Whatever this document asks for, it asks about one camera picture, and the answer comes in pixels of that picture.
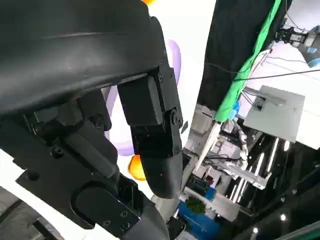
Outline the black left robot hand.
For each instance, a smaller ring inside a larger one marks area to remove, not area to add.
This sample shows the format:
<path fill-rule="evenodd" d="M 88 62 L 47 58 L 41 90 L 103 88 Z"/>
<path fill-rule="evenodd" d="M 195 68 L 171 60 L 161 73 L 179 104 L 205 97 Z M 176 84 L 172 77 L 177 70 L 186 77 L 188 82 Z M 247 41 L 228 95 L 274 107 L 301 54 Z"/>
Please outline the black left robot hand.
<path fill-rule="evenodd" d="M 173 240 L 135 181 L 120 173 L 102 89 L 115 86 L 134 153 L 163 199 L 181 190 L 183 115 L 160 22 L 141 0 L 0 3 L 0 147 L 17 183 L 83 229 Z"/>

